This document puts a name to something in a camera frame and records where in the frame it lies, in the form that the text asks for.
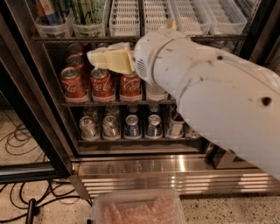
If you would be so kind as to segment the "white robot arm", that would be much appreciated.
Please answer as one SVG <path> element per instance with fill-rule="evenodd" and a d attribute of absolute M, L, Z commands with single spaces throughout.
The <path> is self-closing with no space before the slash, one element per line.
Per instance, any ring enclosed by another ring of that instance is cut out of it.
<path fill-rule="evenodd" d="M 162 88 L 204 138 L 280 179 L 280 87 L 273 71 L 173 29 L 150 31 L 133 48 L 98 48 L 87 58 Z"/>

